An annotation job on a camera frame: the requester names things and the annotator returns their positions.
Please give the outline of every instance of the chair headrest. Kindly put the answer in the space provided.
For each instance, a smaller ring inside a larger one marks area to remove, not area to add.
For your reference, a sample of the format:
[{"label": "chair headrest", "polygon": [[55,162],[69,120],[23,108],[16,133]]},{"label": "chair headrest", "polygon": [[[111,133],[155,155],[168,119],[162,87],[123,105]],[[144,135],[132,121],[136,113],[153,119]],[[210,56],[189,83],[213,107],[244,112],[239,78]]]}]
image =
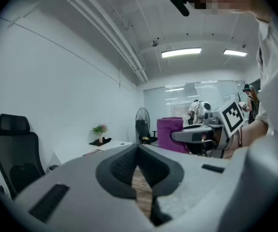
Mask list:
[{"label": "chair headrest", "polygon": [[4,134],[25,134],[29,133],[28,119],[24,116],[9,114],[0,115],[0,133]]}]

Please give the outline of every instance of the purple chair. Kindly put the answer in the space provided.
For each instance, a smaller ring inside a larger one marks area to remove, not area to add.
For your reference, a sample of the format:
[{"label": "purple chair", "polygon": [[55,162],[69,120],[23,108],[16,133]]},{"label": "purple chair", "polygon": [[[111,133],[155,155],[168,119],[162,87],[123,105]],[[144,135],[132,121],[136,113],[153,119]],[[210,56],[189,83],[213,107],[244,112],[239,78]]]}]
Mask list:
[{"label": "purple chair", "polygon": [[157,120],[158,146],[180,153],[188,153],[185,143],[176,142],[171,139],[173,131],[183,130],[183,119],[181,117],[161,118]]}]

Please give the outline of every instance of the white table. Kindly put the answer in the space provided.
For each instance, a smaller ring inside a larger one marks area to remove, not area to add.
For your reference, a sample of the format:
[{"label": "white table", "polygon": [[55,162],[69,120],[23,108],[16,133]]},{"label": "white table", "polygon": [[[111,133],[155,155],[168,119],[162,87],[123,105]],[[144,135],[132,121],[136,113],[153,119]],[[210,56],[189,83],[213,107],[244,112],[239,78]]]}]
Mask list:
[{"label": "white table", "polygon": [[95,146],[95,145],[84,145],[84,146],[77,146],[73,148],[59,148],[56,149],[51,157],[49,166],[51,165],[61,165],[65,162],[81,157],[87,153],[90,153],[96,149],[101,150],[108,150],[108,149],[114,149],[123,145],[132,145],[131,142],[121,142],[121,141],[115,141],[111,140],[109,143],[106,143],[102,146]]}]

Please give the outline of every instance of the black office chair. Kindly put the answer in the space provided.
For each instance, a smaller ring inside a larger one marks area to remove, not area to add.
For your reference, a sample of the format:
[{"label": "black office chair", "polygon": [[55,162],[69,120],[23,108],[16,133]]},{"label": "black office chair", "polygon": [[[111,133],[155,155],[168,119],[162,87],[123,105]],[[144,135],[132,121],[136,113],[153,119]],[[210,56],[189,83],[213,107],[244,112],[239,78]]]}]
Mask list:
[{"label": "black office chair", "polygon": [[141,143],[151,144],[157,141],[157,137],[155,137],[156,131],[154,130],[154,137],[151,137],[149,131],[149,125],[143,119],[136,120],[136,130],[139,134],[139,140]]},{"label": "black office chair", "polygon": [[0,171],[12,198],[45,175],[39,158],[38,136],[30,132],[26,117],[0,115]]}]

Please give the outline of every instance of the glass partition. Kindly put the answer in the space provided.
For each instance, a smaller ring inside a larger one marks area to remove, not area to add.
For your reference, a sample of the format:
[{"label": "glass partition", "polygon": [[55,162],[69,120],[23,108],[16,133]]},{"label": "glass partition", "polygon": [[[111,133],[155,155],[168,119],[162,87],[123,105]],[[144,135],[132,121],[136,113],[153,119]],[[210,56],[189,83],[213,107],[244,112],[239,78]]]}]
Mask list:
[{"label": "glass partition", "polygon": [[221,92],[217,81],[198,82],[195,84],[199,101],[210,103],[212,110],[217,109],[223,104]]},{"label": "glass partition", "polygon": [[171,110],[173,117],[182,117],[183,126],[188,126],[188,109],[194,100],[198,100],[198,94],[194,83],[184,84],[180,87],[171,88]]},{"label": "glass partition", "polygon": [[145,90],[143,92],[144,107],[148,110],[151,121],[150,133],[157,131],[157,119],[163,117],[172,117],[172,111],[169,92],[164,87]]},{"label": "glass partition", "polygon": [[231,99],[238,99],[237,87],[235,81],[218,81],[223,102],[229,102]]},{"label": "glass partition", "polygon": [[183,126],[188,126],[188,109],[194,100],[207,101],[215,110],[231,99],[238,100],[239,93],[241,101],[246,103],[244,84],[243,81],[205,81],[145,90],[144,107],[150,114],[151,135],[157,130],[157,119],[163,117],[182,117]]}]

